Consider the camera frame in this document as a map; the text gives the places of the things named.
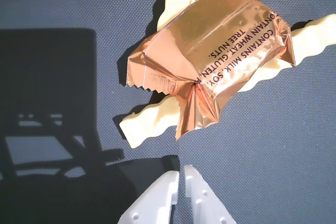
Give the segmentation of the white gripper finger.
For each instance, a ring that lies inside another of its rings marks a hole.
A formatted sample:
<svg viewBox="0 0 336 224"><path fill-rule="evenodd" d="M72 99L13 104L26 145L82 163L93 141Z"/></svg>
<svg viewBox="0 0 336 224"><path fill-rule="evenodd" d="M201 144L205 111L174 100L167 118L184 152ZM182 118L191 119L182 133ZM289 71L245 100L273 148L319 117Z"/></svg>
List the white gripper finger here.
<svg viewBox="0 0 336 224"><path fill-rule="evenodd" d="M118 224L169 224L177 204L180 173L170 170L160 176L121 215Z"/></svg>
<svg viewBox="0 0 336 224"><path fill-rule="evenodd" d="M192 165L184 166L184 175L185 196L191 200L194 223L229 224L236 222Z"/></svg>

